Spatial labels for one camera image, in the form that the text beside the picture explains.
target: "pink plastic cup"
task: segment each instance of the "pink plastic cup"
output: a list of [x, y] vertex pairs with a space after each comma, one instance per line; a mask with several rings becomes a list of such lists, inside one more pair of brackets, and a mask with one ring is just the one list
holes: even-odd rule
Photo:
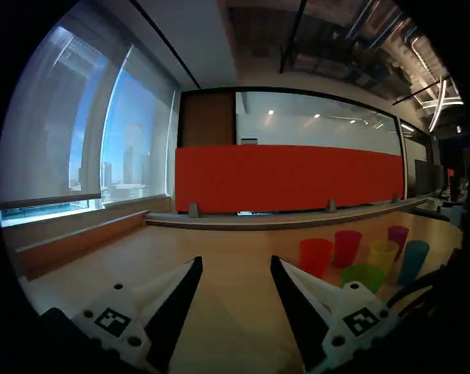
[[398, 244], [398, 252], [396, 253], [395, 261], [400, 258], [401, 252], [403, 252], [408, 231], [408, 228], [404, 226], [391, 226], [388, 229], [388, 240]]
[[335, 233], [334, 266], [351, 266], [355, 262], [361, 240], [362, 234], [358, 231], [337, 231]]

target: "teal plastic cup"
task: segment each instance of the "teal plastic cup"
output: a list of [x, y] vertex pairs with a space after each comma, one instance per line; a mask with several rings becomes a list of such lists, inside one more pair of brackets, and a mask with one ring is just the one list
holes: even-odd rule
[[349, 282], [359, 282], [373, 294], [379, 291], [386, 275], [376, 265], [353, 265], [346, 267], [340, 276], [340, 288]]
[[405, 256], [401, 267], [400, 275], [396, 281], [399, 285], [412, 283], [422, 268], [429, 252], [429, 244], [422, 240], [410, 241], [406, 244]]

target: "yellow plastic cup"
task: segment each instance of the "yellow plastic cup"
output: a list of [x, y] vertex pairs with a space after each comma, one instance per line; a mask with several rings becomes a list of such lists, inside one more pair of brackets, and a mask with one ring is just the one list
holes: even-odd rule
[[376, 240], [370, 243], [368, 263], [376, 265], [387, 276], [398, 252], [399, 245], [393, 241]]

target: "plastic cup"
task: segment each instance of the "plastic cup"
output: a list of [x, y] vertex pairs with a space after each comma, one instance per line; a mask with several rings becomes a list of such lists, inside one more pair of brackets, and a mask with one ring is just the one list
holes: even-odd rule
[[401, 267], [400, 275], [396, 281], [399, 285], [407, 285], [417, 278], [427, 253], [429, 252], [429, 244], [422, 240], [410, 241], [406, 244], [405, 256]]
[[408, 228], [404, 226], [391, 226], [388, 229], [388, 240], [398, 243], [399, 248], [395, 256], [395, 261], [400, 258], [403, 247], [405, 246], [406, 237], [408, 236]]
[[362, 234], [358, 231], [337, 231], [335, 233], [333, 264], [346, 267], [355, 262]]
[[370, 254], [368, 263], [378, 266], [384, 274], [388, 274], [396, 253], [398, 252], [398, 243], [393, 241], [377, 240], [370, 243]]
[[379, 291], [386, 274], [376, 265], [353, 265], [344, 269], [340, 275], [340, 288], [346, 283], [357, 281], [373, 294]]
[[299, 244], [299, 267], [321, 278], [332, 256], [333, 243], [326, 239], [307, 239]]

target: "window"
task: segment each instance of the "window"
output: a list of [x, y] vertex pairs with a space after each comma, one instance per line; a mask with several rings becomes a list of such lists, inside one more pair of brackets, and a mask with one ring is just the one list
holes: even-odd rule
[[132, 47], [116, 81], [103, 137], [102, 202], [165, 194], [174, 89]]
[[401, 156], [395, 120], [357, 105], [279, 92], [237, 95], [237, 144], [314, 145]]
[[14, 95], [0, 145], [0, 204], [100, 197], [87, 177], [91, 107], [108, 59], [57, 26], [29, 61]]
[[22, 73], [0, 142], [4, 226], [165, 193], [176, 82], [78, 4]]
[[69, 203], [30, 206], [27, 208], [13, 208], [0, 210], [2, 227], [22, 223], [41, 221], [43, 219], [68, 216], [75, 213], [89, 212], [99, 209], [99, 200], [71, 201]]

